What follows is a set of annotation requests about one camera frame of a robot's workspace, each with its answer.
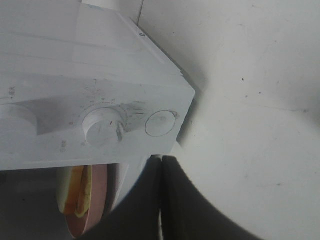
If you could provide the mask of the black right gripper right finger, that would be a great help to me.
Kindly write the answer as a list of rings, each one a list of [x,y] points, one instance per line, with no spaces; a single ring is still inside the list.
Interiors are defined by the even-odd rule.
[[[162,158],[161,220],[166,240],[251,240],[253,235],[218,211],[173,156]]]

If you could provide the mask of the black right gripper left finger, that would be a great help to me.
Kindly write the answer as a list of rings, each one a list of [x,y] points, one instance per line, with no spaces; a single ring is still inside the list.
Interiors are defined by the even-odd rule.
[[[158,240],[162,161],[151,157],[123,201],[81,240]]]

